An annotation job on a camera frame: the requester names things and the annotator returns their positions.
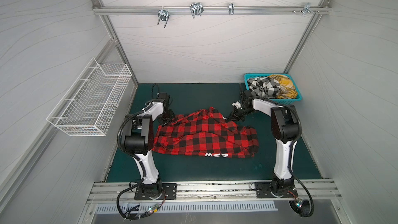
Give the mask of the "red black plaid shirt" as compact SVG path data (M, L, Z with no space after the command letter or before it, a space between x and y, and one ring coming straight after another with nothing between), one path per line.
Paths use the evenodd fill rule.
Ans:
M154 152L218 158L251 158L260 148L257 131L228 121L215 108L177 115L158 127Z

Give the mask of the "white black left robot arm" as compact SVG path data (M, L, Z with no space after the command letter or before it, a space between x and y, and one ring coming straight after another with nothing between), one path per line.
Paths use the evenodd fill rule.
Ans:
M142 182L136 188L140 198L157 199L162 192L159 171L152 155L155 138L153 122L158 120L164 124L173 118L169 104L170 96L158 93L141 111L126 115L118 131L119 148L135 160L141 176Z

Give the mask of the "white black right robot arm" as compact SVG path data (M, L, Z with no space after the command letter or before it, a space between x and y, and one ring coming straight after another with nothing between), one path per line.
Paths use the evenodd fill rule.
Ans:
M234 102L233 112L227 120L243 121L245 116L258 111L271 118L271 132L276 140L276 162L274 177L269 191L281 198L294 188L293 157L297 140L302 134L302 126L293 105L277 103L273 100L254 96L249 90L240 92L240 100Z

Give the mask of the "black white checkered shirt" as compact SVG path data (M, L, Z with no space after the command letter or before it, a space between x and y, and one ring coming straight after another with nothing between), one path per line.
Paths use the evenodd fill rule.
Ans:
M247 83L251 95L266 99L276 98L281 90L280 83L270 77L249 78Z

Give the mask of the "yellow plaid shirt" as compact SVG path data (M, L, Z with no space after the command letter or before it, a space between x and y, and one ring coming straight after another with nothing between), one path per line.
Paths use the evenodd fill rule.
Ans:
M279 82L279 92L276 95L277 99L296 99L298 91L290 77L283 74L272 74L268 76L269 79L274 79Z

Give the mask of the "metal u-bolt hook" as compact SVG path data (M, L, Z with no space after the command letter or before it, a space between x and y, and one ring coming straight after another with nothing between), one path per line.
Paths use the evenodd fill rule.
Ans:
M166 28L167 23L169 21L169 18L170 18L170 14L169 14L169 12L167 10L165 10L165 9L159 10L158 11L158 22L157 22L157 25L159 25L160 22L164 22L164 26L163 27Z
M195 18L196 16L201 17L204 11L202 3L193 3L189 6L189 9L193 18Z

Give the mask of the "metal clip hook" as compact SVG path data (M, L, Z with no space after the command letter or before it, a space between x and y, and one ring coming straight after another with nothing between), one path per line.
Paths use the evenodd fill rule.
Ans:
M230 3L229 4L229 15L234 15L234 11L235 11L235 5L234 3Z

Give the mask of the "metal u-bolt hook middle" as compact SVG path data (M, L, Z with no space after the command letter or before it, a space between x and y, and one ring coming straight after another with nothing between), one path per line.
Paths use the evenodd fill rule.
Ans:
M196 16L201 17L204 11L202 3L193 3L189 6L189 9L193 18L195 18Z

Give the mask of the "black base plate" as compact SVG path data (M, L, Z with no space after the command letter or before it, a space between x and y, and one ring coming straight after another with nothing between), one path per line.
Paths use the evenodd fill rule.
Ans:
M135 190L135 200L175 200L177 195L176 183L141 184Z
M272 181L257 181L252 183L250 190L256 193L256 197L260 199L270 198L295 198L298 197L294 183Z

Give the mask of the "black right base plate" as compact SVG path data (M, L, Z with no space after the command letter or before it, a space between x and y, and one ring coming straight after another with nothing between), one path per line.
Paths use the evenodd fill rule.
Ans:
M295 198L298 197L294 183L272 181L257 181L252 183L250 190L256 193L256 197L260 199L270 198Z

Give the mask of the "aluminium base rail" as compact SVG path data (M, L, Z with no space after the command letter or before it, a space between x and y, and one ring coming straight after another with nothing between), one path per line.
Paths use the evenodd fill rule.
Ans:
M275 200L287 201L300 198L308 200L309 197L299 183L295 183L298 197L295 198L270 198L260 199L250 190L252 180L227 180L227 181L180 181L177 184L177 195L174 202L209 202L209 201L260 201ZM310 192L313 200L341 199L335 182L331 179L310 179L302 183ZM128 183L94 183L88 196L87 203L115 203L117 195L127 189Z

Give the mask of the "aluminium horizontal rail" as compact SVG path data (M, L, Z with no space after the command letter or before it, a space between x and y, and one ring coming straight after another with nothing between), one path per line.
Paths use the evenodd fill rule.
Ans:
M202 15L229 15L228 6L203 6ZM293 10L301 10L303 6L237 6L235 5L234 15L294 15ZM321 15L329 14L331 7L311 6L313 10L319 10ZM158 11L165 9L171 16L191 15L188 6L170 6L170 7L101 7L93 9L95 15L142 15L156 16Z

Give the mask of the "metal bracket hook right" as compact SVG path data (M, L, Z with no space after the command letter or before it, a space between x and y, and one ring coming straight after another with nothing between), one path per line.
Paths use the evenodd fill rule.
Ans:
M302 16L304 16L304 15L316 15L316 14L320 13L319 10L313 10L311 8L311 4L310 3L305 4L301 10L298 10L298 11L293 10L292 12L294 14L296 14L296 15L302 15Z

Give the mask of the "aluminium corner frame post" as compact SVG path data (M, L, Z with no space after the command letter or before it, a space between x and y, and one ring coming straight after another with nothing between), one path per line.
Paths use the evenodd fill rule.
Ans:
M95 0L95 3L92 3L92 5L93 5L93 8L101 8L104 6L104 3L102 0ZM120 42L120 39L116 33L116 30L113 26L113 23L112 23L110 17L108 15L99 15L99 17L101 18L103 24L105 25L105 28L106 28L108 34L110 35L110 37L116 41L116 50L118 51L122 62L124 62L127 65L128 69L130 70L130 72L132 74L133 84L136 87L138 87L139 83L138 83L137 78L133 72L131 64L126 56L125 50L123 49L123 46Z

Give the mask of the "right aluminium corner post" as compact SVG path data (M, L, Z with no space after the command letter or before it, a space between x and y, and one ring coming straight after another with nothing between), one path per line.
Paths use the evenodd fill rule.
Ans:
M332 0L320 0L319 4L320 4L320 6L323 6L323 7L329 7L331 2L332 2ZM285 73L285 74L290 73L290 71L293 68L293 65L297 61L301 52L303 51L307 41L309 40L310 36L312 35L313 31L315 30L315 28L318 25L321 18L322 18L321 14L315 14L310 18L308 25L307 25L302 37L300 38L294 52L292 53L287 65L285 66L283 73Z

